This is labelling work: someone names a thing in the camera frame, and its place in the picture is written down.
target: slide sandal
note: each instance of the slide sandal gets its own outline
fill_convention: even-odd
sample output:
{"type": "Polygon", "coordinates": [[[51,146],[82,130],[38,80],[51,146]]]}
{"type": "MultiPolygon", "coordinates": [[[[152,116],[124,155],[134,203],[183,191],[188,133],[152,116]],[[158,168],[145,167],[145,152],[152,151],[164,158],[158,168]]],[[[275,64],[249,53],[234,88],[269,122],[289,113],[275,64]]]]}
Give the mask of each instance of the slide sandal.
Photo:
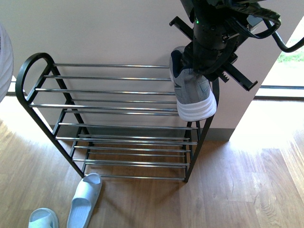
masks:
{"type": "Polygon", "coordinates": [[[97,173],[90,173],[80,181],[72,199],[67,228],[87,227],[99,197],[101,186],[102,180],[97,173]]]}
{"type": "Polygon", "coordinates": [[[52,210],[39,208],[30,215],[28,228],[59,228],[59,221],[52,210]]]}

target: wooden floor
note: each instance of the wooden floor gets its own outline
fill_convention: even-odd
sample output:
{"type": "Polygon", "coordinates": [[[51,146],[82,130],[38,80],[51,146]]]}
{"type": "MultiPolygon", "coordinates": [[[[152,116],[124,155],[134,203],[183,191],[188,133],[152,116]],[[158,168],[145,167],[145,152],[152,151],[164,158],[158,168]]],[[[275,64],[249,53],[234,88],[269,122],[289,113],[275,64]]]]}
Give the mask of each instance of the wooden floor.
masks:
{"type": "MultiPolygon", "coordinates": [[[[229,142],[206,142],[187,184],[104,180],[89,228],[304,228],[304,103],[253,101],[229,142]]],[[[54,210],[80,177],[18,105],[0,104],[0,228],[54,210]]]]}

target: shoe rack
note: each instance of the shoe rack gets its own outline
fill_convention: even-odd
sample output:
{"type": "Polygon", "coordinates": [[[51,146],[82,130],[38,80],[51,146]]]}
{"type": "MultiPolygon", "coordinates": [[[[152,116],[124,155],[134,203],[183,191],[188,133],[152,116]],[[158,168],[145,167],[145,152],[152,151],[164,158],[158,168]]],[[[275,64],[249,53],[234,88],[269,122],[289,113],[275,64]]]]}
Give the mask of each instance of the shoe rack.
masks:
{"type": "MultiPolygon", "coordinates": [[[[94,171],[104,178],[188,182],[213,116],[202,128],[200,121],[181,121],[173,86],[171,91],[151,91],[155,85],[162,88],[166,84],[172,85],[167,66],[59,64],[49,54],[37,53],[22,65],[16,81],[16,95],[82,178],[94,171]],[[35,65],[41,61],[46,66],[37,75],[35,65]],[[66,67],[75,72],[79,69],[85,72],[92,68],[120,68],[122,75],[62,75],[59,69],[65,72],[66,67]],[[153,74],[149,77],[125,76],[123,72],[129,68],[145,72],[163,69],[164,74],[157,77],[150,76],[153,74]],[[33,81],[34,77],[37,80],[26,95],[24,84],[33,81]],[[71,82],[77,84],[77,89],[71,86],[71,82]],[[89,83],[101,86],[90,89],[86,87],[89,83]],[[118,90],[117,85],[126,89],[118,90]],[[57,120],[49,123],[36,110],[56,113],[57,120]]],[[[212,91],[218,103],[218,80],[212,83],[212,91]]]]}

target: white wall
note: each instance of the white wall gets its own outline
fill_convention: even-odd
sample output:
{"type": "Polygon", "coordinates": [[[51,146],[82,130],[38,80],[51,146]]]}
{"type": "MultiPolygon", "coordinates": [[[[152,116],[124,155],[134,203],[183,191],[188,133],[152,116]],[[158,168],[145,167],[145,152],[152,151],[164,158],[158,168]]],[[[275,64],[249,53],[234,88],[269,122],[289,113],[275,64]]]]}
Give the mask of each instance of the white wall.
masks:
{"type": "MultiPolygon", "coordinates": [[[[282,15],[279,33],[286,42],[303,17],[304,1],[267,0],[261,5],[282,15]]],[[[7,0],[0,8],[0,21],[13,44],[14,75],[36,52],[47,52],[56,62],[168,65],[170,52],[189,42],[169,26],[175,16],[189,23],[179,0],[7,0]]],[[[235,66],[259,84],[247,92],[233,79],[221,83],[212,128],[237,126],[279,53],[272,38],[250,39],[239,48],[235,66]]]]}

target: chrome rod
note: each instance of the chrome rod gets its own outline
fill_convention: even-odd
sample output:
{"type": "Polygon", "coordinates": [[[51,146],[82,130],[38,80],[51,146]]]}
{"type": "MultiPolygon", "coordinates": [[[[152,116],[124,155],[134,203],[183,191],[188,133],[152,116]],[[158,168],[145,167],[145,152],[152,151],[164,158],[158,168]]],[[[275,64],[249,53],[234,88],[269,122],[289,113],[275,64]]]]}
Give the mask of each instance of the chrome rod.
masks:
{"type": "Polygon", "coordinates": [[[44,75],[46,78],[53,79],[85,79],[85,80],[121,80],[121,81],[165,81],[170,82],[170,78],[143,78],[143,77],[94,77],[94,76],[62,76],[44,75]]]}
{"type": "Polygon", "coordinates": [[[122,139],[90,139],[90,138],[73,138],[73,137],[56,137],[56,140],[79,141],[79,142],[101,142],[101,143],[150,143],[162,145],[196,145],[197,142],[170,142],[170,141],[148,141],[148,140],[122,140],[122,139]]]}
{"type": "Polygon", "coordinates": [[[100,111],[79,111],[79,110],[66,110],[65,113],[88,113],[88,114],[117,114],[117,115],[154,115],[154,116],[179,116],[178,114],[166,113],[130,113],[130,112],[100,112],[100,111]]]}
{"type": "Polygon", "coordinates": [[[127,166],[143,166],[143,167],[164,167],[164,168],[184,168],[189,163],[170,163],[170,162],[146,162],[146,161],[111,161],[111,160],[92,160],[92,159],[73,159],[74,162],[85,162],[90,164],[101,165],[127,165],[127,166]]]}
{"type": "Polygon", "coordinates": [[[168,66],[158,66],[158,65],[130,65],[130,64],[74,64],[74,63],[55,63],[56,67],[115,67],[115,68],[161,68],[167,69],[168,66]]]}
{"type": "Polygon", "coordinates": [[[123,95],[175,95],[174,92],[144,92],[144,91],[114,91],[114,90],[89,90],[89,89],[35,89],[37,92],[51,93],[97,93],[97,94],[123,94],[123,95]]]}
{"type": "Polygon", "coordinates": [[[144,176],[124,176],[124,175],[107,175],[107,174],[101,174],[100,175],[103,178],[129,178],[129,179],[155,179],[155,180],[172,180],[172,181],[183,181],[184,177],[144,177],[144,176]]]}
{"type": "Polygon", "coordinates": [[[157,112],[177,112],[176,108],[131,108],[131,107],[105,107],[88,106],[75,104],[30,104],[32,108],[64,108],[64,109],[99,109],[99,110],[130,110],[130,111],[157,111],[157,112]]]}
{"type": "Polygon", "coordinates": [[[85,124],[85,123],[59,123],[62,126],[71,127],[113,127],[113,128],[143,128],[143,129],[168,129],[168,130],[197,130],[197,127],[171,127],[171,126],[140,126],[140,125],[106,125],[106,124],[85,124]]]}
{"type": "Polygon", "coordinates": [[[171,168],[171,169],[185,169],[187,166],[167,166],[167,165],[132,165],[132,164],[110,164],[110,163],[96,163],[84,162],[86,165],[100,165],[100,166],[132,166],[132,167],[154,167],[154,168],[171,168]]]}
{"type": "Polygon", "coordinates": [[[143,157],[176,157],[183,158],[184,155],[165,155],[165,154],[144,154],[144,153],[106,153],[106,152],[89,152],[96,155],[128,155],[128,156],[143,156],[143,157]]]}
{"type": "Polygon", "coordinates": [[[171,104],[176,105],[176,101],[132,101],[132,100],[98,100],[98,99],[72,99],[76,102],[111,102],[111,103],[147,103],[147,104],[171,104]]]}
{"type": "Polygon", "coordinates": [[[189,140],[190,138],[178,137],[145,137],[145,136],[125,136],[125,135],[102,135],[102,134],[79,134],[79,137],[94,138],[116,138],[116,139],[162,139],[162,140],[189,140]]]}
{"type": "Polygon", "coordinates": [[[185,153],[191,150],[168,150],[168,149],[144,149],[144,148],[125,148],[125,147],[101,147],[101,146],[75,146],[76,149],[90,150],[113,150],[113,151],[146,151],[146,152],[177,152],[185,153]]]}

